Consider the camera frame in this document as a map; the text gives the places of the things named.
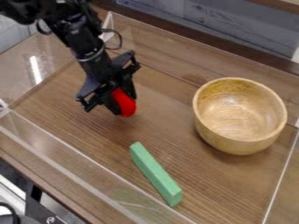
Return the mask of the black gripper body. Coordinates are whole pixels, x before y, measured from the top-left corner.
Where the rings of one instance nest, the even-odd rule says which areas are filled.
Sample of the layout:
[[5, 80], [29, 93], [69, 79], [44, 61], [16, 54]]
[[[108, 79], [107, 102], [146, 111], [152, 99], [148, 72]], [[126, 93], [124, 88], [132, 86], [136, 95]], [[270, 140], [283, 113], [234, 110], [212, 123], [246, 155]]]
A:
[[104, 105], [101, 97], [112, 94], [116, 88], [121, 88], [121, 74], [131, 74], [140, 68], [136, 61], [136, 53], [130, 50], [113, 59], [103, 50], [92, 59], [80, 59], [79, 64], [87, 74], [84, 84], [76, 94], [76, 101], [89, 112], [97, 105]]

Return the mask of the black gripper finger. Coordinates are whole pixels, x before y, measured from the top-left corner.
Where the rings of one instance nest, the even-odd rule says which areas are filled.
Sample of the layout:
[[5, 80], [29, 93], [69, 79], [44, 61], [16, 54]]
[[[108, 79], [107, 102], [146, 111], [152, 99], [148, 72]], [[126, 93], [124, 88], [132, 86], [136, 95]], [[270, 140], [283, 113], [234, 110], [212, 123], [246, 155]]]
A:
[[119, 116], [120, 115], [120, 107], [117, 104], [117, 101], [112, 98], [111, 94], [104, 94], [101, 97], [103, 104], [108, 108], [108, 110], [112, 112], [113, 115]]
[[134, 100], [136, 100], [136, 88], [135, 88], [132, 75], [130, 73], [121, 74], [120, 80], [121, 80], [120, 87], [121, 87], [123, 91]]

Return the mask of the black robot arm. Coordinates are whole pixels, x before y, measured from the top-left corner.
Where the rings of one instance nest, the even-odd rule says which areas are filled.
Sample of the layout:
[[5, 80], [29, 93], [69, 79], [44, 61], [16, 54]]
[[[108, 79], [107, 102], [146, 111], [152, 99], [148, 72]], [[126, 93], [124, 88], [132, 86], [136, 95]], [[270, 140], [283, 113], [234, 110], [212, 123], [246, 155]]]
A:
[[55, 34], [69, 48], [87, 78], [76, 94], [85, 111], [103, 105], [116, 116], [136, 112], [134, 73], [140, 68], [130, 50], [111, 58], [100, 35], [109, 31], [93, 11], [89, 0], [0, 0], [0, 15], [21, 25], [44, 22], [41, 34]]

